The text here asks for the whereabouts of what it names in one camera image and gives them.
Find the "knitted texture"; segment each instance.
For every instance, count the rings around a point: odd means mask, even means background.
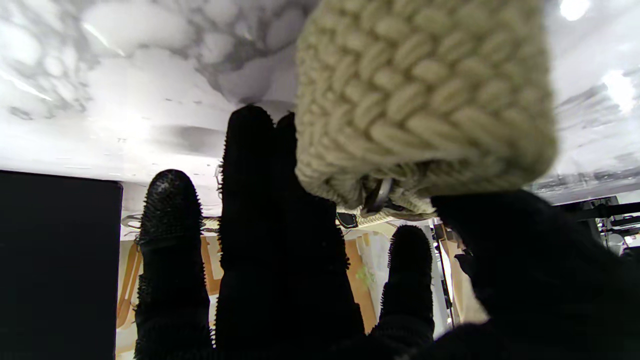
[[[355,209],[391,177],[407,215],[544,174],[556,139],[542,5],[323,0],[298,40],[301,184]]]

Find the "ceiling light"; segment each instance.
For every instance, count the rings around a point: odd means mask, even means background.
[[[575,21],[584,16],[590,5],[589,0],[563,0],[560,3],[560,14],[569,21]]]

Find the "gloved hand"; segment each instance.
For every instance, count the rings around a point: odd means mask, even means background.
[[[394,235],[380,322],[366,336],[346,274],[348,258],[335,225],[335,204],[300,186],[295,151],[293,114],[276,129],[256,106],[232,114],[223,158],[220,243],[225,275],[215,349],[206,325],[209,299],[195,190],[176,170],[152,181],[140,246],[143,276],[158,285],[150,287],[151,295],[144,294],[148,286],[140,288],[141,299],[148,301],[136,313],[138,358],[353,359],[368,354],[391,360],[432,341],[432,250],[424,233],[401,227]],[[160,180],[166,176],[178,180]],[[156,193],[170,196],[150,200],[159,197]],[[158,321],[166,328],[155,327]]]
[[[621,309],[640,301],[631,262],[525,191],[431,201],[473,254],[470,278],[490,320],[415,359],[638,357],[640,311]]]

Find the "cream knit hat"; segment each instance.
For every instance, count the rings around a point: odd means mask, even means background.
[[[556,155],[540,0],[323,0],[298,40],[296,174],[348,209],[394,179],[433,195],[517,189]]]

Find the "black panel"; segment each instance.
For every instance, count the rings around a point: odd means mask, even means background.
[[[0,359],[113,359],[122,187],[0,172]]]

